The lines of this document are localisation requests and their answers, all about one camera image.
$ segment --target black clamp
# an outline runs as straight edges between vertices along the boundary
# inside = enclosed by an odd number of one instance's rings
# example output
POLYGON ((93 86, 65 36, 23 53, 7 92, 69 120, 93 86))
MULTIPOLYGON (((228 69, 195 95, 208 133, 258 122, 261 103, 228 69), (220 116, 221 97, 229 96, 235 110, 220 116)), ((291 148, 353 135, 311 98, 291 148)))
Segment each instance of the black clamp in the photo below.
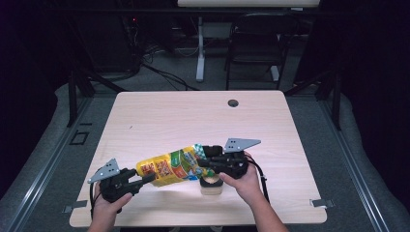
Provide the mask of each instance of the black clamp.
POLYGON ((201 167, 210 167, 219 174, 226 173, 232 178, 239 179, 248 171, 248 157, 244 150, 259 144, 260 140, 229 138, 224 150, 221 146, 203 146, 206 159, 198 159, 201 167))

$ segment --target black cable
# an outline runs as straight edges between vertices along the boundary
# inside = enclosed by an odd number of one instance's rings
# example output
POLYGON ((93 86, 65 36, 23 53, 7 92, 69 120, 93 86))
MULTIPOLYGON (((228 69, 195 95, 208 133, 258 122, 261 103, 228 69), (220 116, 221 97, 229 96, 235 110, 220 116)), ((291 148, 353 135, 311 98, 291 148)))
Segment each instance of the black cable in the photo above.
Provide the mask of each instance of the black cable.
POLYGON ((152 72, 154 72, 154 73, 160 74, 160 75, 161 75, 162 77, 164 77, 164 78, 168 81, 168 83, 171 84, 176 90, 178 90, 178 89, 177 89, 169 80, 174 81, 174 82, 176 82, 176 83, 178 83, 178 84, 181 84, 181 85, 185 86, 185 90, 186 90, 186 91, 188 91, 189 89, 192 89, 192 90, 194 90, 194 91, 199 91, 199 89, 194 88, 194 87, 192 87, 192 86, 189 86, 189 84, 187 84, 187 82, 186 82, 185 80, 183 80, 181 77, 178 77, 178 76, 175 75, 175 74, 157 70, 157 69, 155 69, 155 68, 153 68, 153 67, 151 67, 151 66, 148 66, 148 65, 146 65, 146 64, 144 64, 144 63, 141 64, 141 67, 145 67, 146 69, 148 69, 148 70, 150 70, 150 71, 152 71, 152 72))
POLYGON ((268 189, 266 188, 266 181, 268 179, 265 178, 265 175, 263 174, 262 168, 260 168, 260 166, 255 162, 255 160, 250 156, 247 156, 247 157, 250 158, 250 160, 248 160, 248 162, 255 165, 255 167, 257 168, 257 170, 259 172, 259 175, 260 175, 260 180, 261 180, 261 183, 262 183, 263 195, 265 195, 266 200, 268 202, 270 202, 268 189))

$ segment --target gray carpet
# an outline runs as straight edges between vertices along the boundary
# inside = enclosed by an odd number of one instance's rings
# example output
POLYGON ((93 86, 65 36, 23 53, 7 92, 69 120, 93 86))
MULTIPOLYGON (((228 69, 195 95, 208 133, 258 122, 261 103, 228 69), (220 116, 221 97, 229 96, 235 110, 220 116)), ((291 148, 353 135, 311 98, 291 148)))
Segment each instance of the gray carpet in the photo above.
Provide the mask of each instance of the gray carpet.
MULTIPOLYGON (((280 88, 283 91, 292 86, 293 76, 304 47, 301 40, 295 41, 292 45, 280 88)), ((191 50, 182 50, 182 52, 191 53, 191 50)), ((202 83, 197 83, 194 79, 196 54, 187 57, 179 53, 159 52, 154 55, 150 65, 176 74, 185 79, 190 86, 200 90, 223 90, 223 62, 224 49, 218 46, 218 42, 213 42, 206 50, 205 81, 202 83)), ((112 78, 115 75, 106 75, 106 77, 112 78)), ((115 83, 131 91, 175 90, 164 78, 145 68, 141 68, 136 76, 115 83)), ((115 98, 111 90, 100 83, 93 84, 97 95, 92 99, 79 98, 84 113, 80 115, 71 130, 66 129, 69 116, 67 86, 57 91, 59 105, 53 121, 20 175, 0 201, 1 231, 6 231, 8 228, 19 231, 86 231, 86 228, 70 227, 70 213, 62 213, 62 211, 65 206, 72 205, 78 196, 115 98), (76 131, 88 133, 83 145, 70 145, 76 131), (59 144, 64 137, 67 137, 68 144, 59 144), (45 181, 44 189, 39 192, 38 200, 32 202, 33 207, 28 208, 25 214, 18 215, 21 201, 25 199, 32 183, 36 181, 55 152, 59 152, 61 157, 53 160, 55 169, 47 170, 49 179, 45 181)), ((183 86, 176 85, 176 87, 184 90, 183 86)), ((320 194, 325 199, 332 199, 336 205, 327 210, 328 220, 322 224, 288 225, 288 228, 290 231, 373 231, 374 227, 361 195, 357 192, 346 169, 343 150, 337 141, 333 125, 328 123, 328 113, 323 110, 327 108, 327 103, 315 100, 311 94, 314 89, 315 87, 312 86, 297 97, 289 97, 287 100, 320 194)), ((342 134, 381 209, 384 220, 391 231, 406 231, 410 228, 408 213, 392 197, 377 171, 366 158, 346 98, 342 98, 341 106, 342 134)), ((184 228, 182 231, 210 230, 209 228, 184 228)))

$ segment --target wooden table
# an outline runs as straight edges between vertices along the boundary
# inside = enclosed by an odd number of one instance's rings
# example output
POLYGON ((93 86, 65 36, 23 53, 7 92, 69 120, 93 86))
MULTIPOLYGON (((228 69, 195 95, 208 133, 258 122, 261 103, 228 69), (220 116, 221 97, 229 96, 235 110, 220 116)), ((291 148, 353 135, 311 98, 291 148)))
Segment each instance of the wooden table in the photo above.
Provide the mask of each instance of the wooden table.
MULTIPOLYGON (((87 180, 116 158, 120 168, 194 143, 223 146, 229 137, 260 139, 247 149, 264 171, 272 206, 284 223, 321 223, 327 218, 310 199, 320 199, 307 157, 282 92, 133 92, 118 95, 78 196, 88 200, 87 180), (231 107, 229 100, 238 101, 231 107)), ((73 210, 71 226, 90 224, 90 203, 73 210)), ((118 215, 117 226, 254 224, 249 206, 223 185, 202 195, 198 181, 161 188, 145 185, 118 215)))

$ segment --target person's hand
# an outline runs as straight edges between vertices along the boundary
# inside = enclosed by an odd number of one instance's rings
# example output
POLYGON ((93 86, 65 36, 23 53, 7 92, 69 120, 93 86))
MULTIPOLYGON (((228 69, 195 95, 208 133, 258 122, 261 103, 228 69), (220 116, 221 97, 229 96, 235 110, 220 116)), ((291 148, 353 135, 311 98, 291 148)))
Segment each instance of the person's hand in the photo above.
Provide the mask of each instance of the person's hand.
POLYGON ((127 193, 117 201, 109 203, 101 196, 100 183, 96 184, 94 192, 97 199, 94 199, 93 221, 88 231, 111 231, 117 218, 117 211, 130 202, 132 194, 127 193))
POLYGON ((253 164, 249 164, 247 174, 238 180, 233 179, 225 173, 220 173, 220 178, 235 188, 238 194, 244 199, 247 204, 252 205, 254 201, 264 198, 262 191, 259 186, 259 179, 256 172, 256 167, 253 164))

